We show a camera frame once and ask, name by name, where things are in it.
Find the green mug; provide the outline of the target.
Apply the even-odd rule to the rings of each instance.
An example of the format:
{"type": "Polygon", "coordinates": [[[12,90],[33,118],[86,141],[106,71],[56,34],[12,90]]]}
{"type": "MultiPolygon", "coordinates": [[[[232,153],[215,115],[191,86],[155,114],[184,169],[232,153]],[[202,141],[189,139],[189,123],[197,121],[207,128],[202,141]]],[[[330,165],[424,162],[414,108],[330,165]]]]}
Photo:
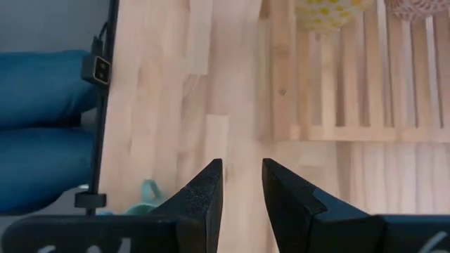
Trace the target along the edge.
{"type": "Polygon", "coordinates": [[[152,179],[147,179],[141,185],[140,202],[128,208],[124,215],[146,215],[166,200],[158,184],[152,179]]]}

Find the person's leg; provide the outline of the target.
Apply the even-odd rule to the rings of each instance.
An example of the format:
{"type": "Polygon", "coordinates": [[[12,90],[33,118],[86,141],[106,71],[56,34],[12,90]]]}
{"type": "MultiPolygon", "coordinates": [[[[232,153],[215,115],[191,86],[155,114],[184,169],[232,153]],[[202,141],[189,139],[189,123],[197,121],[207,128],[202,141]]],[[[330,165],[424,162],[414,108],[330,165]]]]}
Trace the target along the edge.
{"type": "Polygon", "coordinates": [[[80,129],[0,131],[0,214],[43,209],[88,183],[93,144],[80,129]]]}
{"type": "Polygon", "coordinates": [[[0,129],[59,122],[96,107],[83,50],[0,53],[0,129]]]}

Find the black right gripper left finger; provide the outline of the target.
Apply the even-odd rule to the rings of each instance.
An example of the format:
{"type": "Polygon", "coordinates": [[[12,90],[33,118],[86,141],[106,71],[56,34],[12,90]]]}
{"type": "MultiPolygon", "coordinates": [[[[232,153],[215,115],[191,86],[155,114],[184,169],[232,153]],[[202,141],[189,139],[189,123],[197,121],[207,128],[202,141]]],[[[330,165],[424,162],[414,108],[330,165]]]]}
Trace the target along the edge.
{"type": "Polygon", "coordinates": [[[3,253],[217,253],[222,160],[212,160],[170,199],[143,216],[36,215],[12,223],[3,253]]]}

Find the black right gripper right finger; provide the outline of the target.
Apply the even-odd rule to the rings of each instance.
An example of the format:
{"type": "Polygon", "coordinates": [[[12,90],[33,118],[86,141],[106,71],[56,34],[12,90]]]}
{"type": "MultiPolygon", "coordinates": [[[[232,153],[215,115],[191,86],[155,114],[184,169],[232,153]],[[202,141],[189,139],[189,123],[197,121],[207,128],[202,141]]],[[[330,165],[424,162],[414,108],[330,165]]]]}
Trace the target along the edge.
{"type": "Polygon", "coordinates": [[[450,215],[371,215],[269,158],[262,185],[280,253],[450,253],[450,215]]]}

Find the white mug orange floral pattern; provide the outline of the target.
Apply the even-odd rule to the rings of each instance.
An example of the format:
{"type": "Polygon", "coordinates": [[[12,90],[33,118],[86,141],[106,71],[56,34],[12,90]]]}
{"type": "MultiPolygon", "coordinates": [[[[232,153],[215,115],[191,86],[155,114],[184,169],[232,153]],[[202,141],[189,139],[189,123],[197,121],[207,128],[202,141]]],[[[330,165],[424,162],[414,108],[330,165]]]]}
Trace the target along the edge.
{"type": "Polygon", "coordinates": [[[450,0],[384,0],[387,10],[406,21],[421,20],[450,8],[450,0]]]}

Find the black frame clamp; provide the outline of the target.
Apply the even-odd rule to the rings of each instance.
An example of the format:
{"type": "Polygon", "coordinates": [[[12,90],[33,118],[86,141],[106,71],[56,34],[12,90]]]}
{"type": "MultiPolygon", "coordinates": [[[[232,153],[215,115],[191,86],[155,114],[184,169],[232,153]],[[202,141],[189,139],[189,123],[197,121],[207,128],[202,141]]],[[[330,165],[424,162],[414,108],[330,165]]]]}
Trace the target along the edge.
{"type": "Polygon", "coordinates": [[[97,209],[105,207],[106,204],[106,194],[90,193],[88,191],[84,191],[75,195],[75,207],[77,208],[97,209]]]}

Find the wooden slatted rack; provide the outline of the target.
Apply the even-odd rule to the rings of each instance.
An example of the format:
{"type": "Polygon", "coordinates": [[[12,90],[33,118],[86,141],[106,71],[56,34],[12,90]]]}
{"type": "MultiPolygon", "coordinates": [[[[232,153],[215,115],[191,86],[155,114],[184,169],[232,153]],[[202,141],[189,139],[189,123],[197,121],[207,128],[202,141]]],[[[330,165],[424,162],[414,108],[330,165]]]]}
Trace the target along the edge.
{"type": "Polygon", "coordinates": [[[450,8],[406,21],[384,0],[330,32],[262,0],[277,141],[450,143],[450,8]]]}

